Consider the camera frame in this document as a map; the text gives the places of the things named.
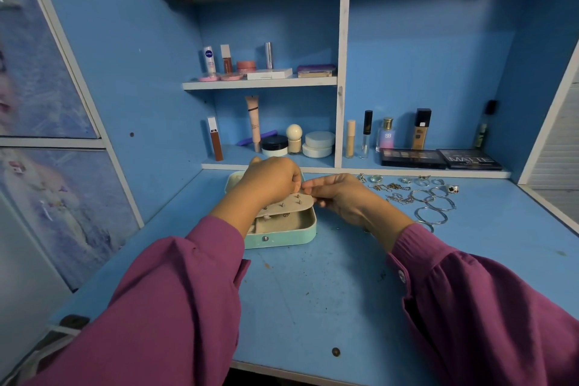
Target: blue desk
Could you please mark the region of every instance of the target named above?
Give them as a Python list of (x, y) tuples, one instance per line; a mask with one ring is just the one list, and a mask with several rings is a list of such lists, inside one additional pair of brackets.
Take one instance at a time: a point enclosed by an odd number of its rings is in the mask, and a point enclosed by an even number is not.
[[(202, 171), (52, 321), (71, 313), (93, 319), (101, 314), (134, 258), (157, 238), (187, 234), (221, 198), (230, 173)], [(575, 234), (508, 180), (452, 183), (460, 185), (453, 196), (457, 209), (435, 233), (452, 246), (507, 265), (579, 318)], [(418, 205), (401, 208), (412, 215)], [(410, 340), (400, 303), (403, 287), (385, 265), (385, 253), (372, 236), (329, 211), (316, 209), (316, 214), (318, 233), (311, 243), (245, 251), (252, 264), (240, 288), (234, 366), (286, 371), (280, 376), (300, 373), (316, 377), (308, 381), (318, 384), (329, 384), (323, 378), (380, 386), (435, 384)], [(334, 347), (339, 357), (332, 355)]]

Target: purple nail file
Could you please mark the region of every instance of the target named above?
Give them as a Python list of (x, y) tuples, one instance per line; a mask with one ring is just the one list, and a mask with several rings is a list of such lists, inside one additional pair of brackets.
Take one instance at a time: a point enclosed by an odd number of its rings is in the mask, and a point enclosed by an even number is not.
[[(268, 136), (277, 136), (277, 130), (268, 131), (267, 133), (260, 134), (261, 138), (266, 138)], [(239, 141), (236, 143), (238, 147), (243, 147), (243, 145), (248, 145), (253, 142), (253, 139), (247, 138), (243, 139), (243, 141)]]

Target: purple shirt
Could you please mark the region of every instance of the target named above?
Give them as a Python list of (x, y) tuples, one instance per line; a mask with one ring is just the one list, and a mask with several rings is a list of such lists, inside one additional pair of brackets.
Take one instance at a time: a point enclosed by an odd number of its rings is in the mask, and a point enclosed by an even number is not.
[[(27, 386), (220, 386), (237, 346), (249, 261), (228, 223), (205, 217), (135, 259), (107, 310)], [(509, 269), (417, 224), (388, 262), (402, 308), (445, 384), (579, 384), (579, 322)]]

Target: lip gloss bottle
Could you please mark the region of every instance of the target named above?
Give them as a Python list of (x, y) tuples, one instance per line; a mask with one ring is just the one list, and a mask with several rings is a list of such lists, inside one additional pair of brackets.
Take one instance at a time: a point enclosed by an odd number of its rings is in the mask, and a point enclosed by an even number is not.
[(368, 158), (368, 146), (370, 145), (370, 135), (372, 134), (372, 110), (364, 113), (364, 132), (362, 133), (362, 154), (361, 159)]

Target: mint green jewelry box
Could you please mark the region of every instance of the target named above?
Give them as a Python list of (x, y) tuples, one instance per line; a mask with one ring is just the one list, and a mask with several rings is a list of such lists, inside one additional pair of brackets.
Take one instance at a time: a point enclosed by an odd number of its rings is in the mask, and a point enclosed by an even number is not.
[[(236, 171), (228, 177), (226, 193), (239, 182), (244, 172)], [(272, 215), (267, 220), (264, 218), (258, 217), (251, 223), (250, 231), (245, 237), (246, 249), (305, 244), (315, 237), (317, 218), (314, 207), (289, 214)]]

